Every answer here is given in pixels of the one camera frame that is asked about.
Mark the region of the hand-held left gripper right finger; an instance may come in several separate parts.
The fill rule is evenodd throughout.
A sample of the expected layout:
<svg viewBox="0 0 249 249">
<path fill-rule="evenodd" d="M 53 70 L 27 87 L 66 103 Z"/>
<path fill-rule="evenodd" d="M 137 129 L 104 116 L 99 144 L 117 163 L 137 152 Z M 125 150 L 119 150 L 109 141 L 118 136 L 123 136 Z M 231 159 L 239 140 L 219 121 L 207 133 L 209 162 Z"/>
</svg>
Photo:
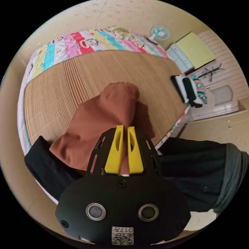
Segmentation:
<svg viewBox="0 0 249 249">
<path fill-rule="evenodd" d="M 134 127 L 128 127 L 127 136 L 129 174 L 141 174 L 144 168 Z"/>
</svg>

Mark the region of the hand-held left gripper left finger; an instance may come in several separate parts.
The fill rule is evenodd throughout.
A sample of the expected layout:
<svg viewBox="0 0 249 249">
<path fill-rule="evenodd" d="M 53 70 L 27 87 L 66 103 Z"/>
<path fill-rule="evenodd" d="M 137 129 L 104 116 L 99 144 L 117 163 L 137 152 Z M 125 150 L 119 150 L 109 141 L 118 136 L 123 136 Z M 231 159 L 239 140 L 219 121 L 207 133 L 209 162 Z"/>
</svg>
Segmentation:
<svg viewBox="0 0 249 249">
<path fill-rule="evenodd" d="M 124 126 L 116 126 L 112 139 L 109 155 L 107 157 L 105 172 L 107 174 L 120 174 L 123 155 L 123 133 Z"/>
</svg>

